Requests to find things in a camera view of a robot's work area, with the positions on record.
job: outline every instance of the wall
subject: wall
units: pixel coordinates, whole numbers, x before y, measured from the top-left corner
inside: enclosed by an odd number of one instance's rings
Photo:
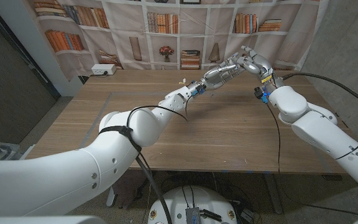
[[[339,81],[358,93],[358,1],[330,1],[301,69]],[[358,100],[323,80],[309,78],[358,140]]]
[[[21,0],[0,0],[0,15],[62,96],[74,96],[83,85],[68,81]]]

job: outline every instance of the yellow label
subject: yellow label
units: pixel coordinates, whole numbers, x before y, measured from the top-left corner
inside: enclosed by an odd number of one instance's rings
[[[264,80],[262,80],[262,83],[266,82],[267,80],[271,79],[272,75],[269,75],[267,78],[265,78]]]

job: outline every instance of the power outlet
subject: power outlet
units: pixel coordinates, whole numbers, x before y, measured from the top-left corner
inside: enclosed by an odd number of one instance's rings
[[[113,64],[95,64],[92,67],[93,75],[104,75],[107,72],[107,75],[112,75],[116,72],[117,68]]]

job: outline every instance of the gray wall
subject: gray wall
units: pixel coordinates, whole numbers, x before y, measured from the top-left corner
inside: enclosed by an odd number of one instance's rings
[[[331,0],[301,70],[332,78],[358,93],[358,1]],[[358,140],[358,100],[324,80],[309,78]]]

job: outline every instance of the fabric backdrop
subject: fabric backdrop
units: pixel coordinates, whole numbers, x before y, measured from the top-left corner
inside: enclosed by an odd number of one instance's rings
[[[255,49],[276,70],[300,70],[328,6],[328,0],[23,1],[69,81],[90,76],[96,63],[113,63],[118,69],[208,70],[234,52],[242,54],[242,45]],[[246,15],[255,15],[250,16],[254,22],[257,17],[250,34]],[[170,23],[164,26],[160,19]],[[59,49],[53,33],[68,34],[69,50]],[[173,50],[169,62],[159,52],[163,46]]]

